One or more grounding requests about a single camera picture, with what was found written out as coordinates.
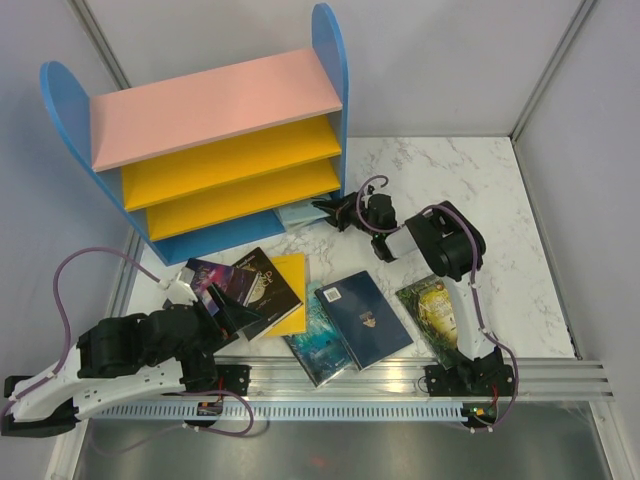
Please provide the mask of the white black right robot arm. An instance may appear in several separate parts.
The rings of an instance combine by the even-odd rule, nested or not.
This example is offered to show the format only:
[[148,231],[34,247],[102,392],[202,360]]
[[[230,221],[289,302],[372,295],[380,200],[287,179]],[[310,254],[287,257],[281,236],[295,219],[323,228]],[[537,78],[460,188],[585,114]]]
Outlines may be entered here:
[[438,364],[426,370],[429,391],[512,394],[518,367],[512,350],[488,329],[476,286],[486,243],[479,231],[449,201],[443,201],[398,223],[391,198],[385,194],[351,193],[315,200],[338,231],[349,227],[371,237],[376,256],[393,262],[418,251],[430,274],[397,291]]

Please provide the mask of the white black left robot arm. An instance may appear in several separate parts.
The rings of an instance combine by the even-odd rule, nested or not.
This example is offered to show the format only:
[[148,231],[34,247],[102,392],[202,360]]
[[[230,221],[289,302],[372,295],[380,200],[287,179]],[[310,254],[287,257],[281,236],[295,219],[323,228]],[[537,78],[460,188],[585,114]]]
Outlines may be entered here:
[[153,395],[221,395],[223,388],[243,395],[240,373],[219,369],[215,354],[261,318],[216,286],[203,299],[105,318],[70,347],[62,366],[6,379],[9,408],[1,433],[53,437],[110,407]]

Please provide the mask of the purple galaxy cover book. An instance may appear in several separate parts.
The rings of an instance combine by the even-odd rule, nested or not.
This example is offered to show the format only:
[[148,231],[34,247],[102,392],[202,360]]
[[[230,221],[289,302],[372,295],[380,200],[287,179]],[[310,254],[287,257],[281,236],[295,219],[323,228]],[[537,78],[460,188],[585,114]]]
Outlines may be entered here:
[[202,300],[206,297],[207,288],[215,284],[229,298],[246,306],[257,285],[258,274],[251,270],[191,258],[182,269],[181,279]]

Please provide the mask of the black moon cover book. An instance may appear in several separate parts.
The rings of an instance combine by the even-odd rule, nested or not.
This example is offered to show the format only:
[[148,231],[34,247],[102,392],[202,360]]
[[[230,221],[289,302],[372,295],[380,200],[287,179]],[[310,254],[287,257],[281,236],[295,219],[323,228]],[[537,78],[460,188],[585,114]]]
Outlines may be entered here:
[[278,316],[279,308],[275,296],[285,286],[285,282],[271,258],[260,247],[256,247],[233,263],[234,267],[255,271],[259,275],[247,307],[262,315],[263,320],[244,329],[244,335],[249,342],[264,337]]

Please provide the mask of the light blue cat book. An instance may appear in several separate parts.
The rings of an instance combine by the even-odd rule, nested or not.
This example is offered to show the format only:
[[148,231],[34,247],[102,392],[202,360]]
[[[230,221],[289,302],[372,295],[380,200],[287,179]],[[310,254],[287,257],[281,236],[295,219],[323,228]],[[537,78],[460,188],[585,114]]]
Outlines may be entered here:
[[314,199],[306,199],[283,205],[275,209],[275,214],[286,231],[298,230],[328,216],[313,202]]

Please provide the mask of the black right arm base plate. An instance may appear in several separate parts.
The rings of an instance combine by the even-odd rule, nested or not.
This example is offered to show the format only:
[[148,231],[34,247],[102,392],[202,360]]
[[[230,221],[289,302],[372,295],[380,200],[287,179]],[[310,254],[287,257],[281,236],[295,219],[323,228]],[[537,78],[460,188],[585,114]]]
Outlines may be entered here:
[[450,368],[427,366],[425,380],[433,397],[505,397],[512,395],[515,387],[513,367],[504,362],[498,348],[483,358],[463,359]]

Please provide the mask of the dark navy blue book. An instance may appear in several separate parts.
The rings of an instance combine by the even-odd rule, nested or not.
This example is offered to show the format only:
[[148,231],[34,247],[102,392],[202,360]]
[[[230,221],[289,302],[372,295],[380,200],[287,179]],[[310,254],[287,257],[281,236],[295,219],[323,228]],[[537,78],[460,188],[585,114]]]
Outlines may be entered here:
[[314,294],[359,371],[413,343],[367,271],[321,286]]

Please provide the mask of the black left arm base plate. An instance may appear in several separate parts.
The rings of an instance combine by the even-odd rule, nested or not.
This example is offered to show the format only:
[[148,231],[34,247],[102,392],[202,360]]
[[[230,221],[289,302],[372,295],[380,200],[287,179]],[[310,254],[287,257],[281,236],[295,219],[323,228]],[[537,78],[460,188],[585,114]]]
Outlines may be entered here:
[[250,374],[251,367],[248,365],[218,365],[212,377],[199,382],[195,392],[212,395],[213,391],[225,390],[239,396],[246,396]]

